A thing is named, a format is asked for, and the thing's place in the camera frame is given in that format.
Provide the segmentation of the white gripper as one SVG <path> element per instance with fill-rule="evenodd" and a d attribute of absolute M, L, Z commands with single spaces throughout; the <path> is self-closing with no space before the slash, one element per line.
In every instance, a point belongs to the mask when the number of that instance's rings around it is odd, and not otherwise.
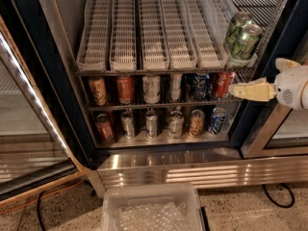
<path fill-rule="evenodd" d="M 274 84 L 266 78 L 260 78 L 248 83 L 232 84 L 228 88 L 229 93 L 257 102 L 268 102 L 276 95 L 277 101 L 283 106 L 308 110 L 308 65 L 277 58 L 275 66 L 281 73 L 276 75 Z"/>

